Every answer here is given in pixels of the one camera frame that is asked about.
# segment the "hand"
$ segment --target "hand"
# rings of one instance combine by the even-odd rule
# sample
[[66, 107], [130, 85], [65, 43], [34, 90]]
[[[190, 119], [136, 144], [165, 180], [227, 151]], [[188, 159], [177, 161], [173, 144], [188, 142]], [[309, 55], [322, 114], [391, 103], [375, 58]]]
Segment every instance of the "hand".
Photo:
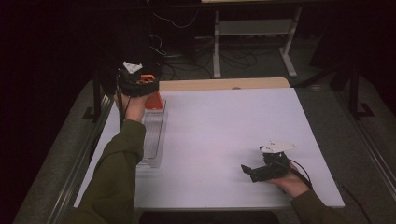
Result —
[[[150, 95], [144, 95], [141, 97], [129, 97], [124, 94], [122, 96], [122, 107], [125, 111], [125, 119], [134, 120], [137, 122], [142, 122], [142, 118], [145, 115], [145, 103]], [[114, 101], [116, 106], [119, 108], [119, 97], [117, 94], [114, 95]]]
[[[298, 169], [290, 163], [291, 169], [298, 171]], [[309, 191], [309, 187], [292, 172], [288, 172], [285, 176], [267, 180], [268, 183], [277, 185], [280, 189], [285, 191], [291, 198], [298, 197], [299, 195]]]

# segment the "olive green jacket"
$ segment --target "olive green jacket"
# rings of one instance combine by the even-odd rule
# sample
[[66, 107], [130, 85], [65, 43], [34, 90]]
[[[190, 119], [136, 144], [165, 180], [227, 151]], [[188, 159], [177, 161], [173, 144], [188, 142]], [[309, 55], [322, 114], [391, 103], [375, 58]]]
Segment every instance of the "olive green jacket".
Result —
[[[66, 224], [132, 224], [136, 165], [143, 157], [146, 128], [125, 120], [120, 133], [105, 147], [80, 205]], [[291, 201], [304, 224], [349, 223], [338, 211], [326, 206], [310, 190]]]

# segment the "white table surface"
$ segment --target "white table surface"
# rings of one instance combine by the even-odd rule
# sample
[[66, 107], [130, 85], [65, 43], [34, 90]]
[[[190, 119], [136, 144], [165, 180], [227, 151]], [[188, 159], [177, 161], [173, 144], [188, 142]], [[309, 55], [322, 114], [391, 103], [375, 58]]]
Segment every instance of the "white table surface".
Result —
[[[271, 139], [296, 144], [287, 151], [309, 173], [319, 198], [344, 202], [318, 148], [295, 90], [163, 91], [168, 118], [158, 169], [138, 168], [135, 209], [223, 210], [290, 207], [277, 187], [252, 183], [241, 164], [264, 166], [259, 146]], [[113, 106], [75, 206], [108, 141], [119, 131]]]

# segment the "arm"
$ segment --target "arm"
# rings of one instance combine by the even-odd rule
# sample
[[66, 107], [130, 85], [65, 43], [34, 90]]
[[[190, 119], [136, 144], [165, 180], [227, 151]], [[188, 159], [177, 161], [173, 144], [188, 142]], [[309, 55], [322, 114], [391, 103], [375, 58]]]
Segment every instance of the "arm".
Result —
[[147, 98], [123, 96], [123, 105], [128, 107], [120, 133], [106, 145], [80, 206], [65, 223], [132, 223], [135, 169], [143, 158], [146, 128], [141, 121]]
[[284, 177], [268, 182], [277, 185], [292, 198], [291, 206], [303, 224], [347, 224], [347, 218], [326, 206], [318, 195], [296, 175], [288, 172]]

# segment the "transparent box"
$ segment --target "transparent box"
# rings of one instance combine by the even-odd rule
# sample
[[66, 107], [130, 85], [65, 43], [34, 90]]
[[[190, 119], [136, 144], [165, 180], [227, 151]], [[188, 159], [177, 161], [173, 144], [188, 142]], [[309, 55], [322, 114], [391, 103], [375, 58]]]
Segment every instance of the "transparent box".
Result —
[[146, 126], [146, 137], [143, 145], [143, 160], [137, 164], [141, 168], [159, 168], [163, 156], [163, 140], [166, 128], [166, 101], [163, 109], [146, 110], [143, 124]]

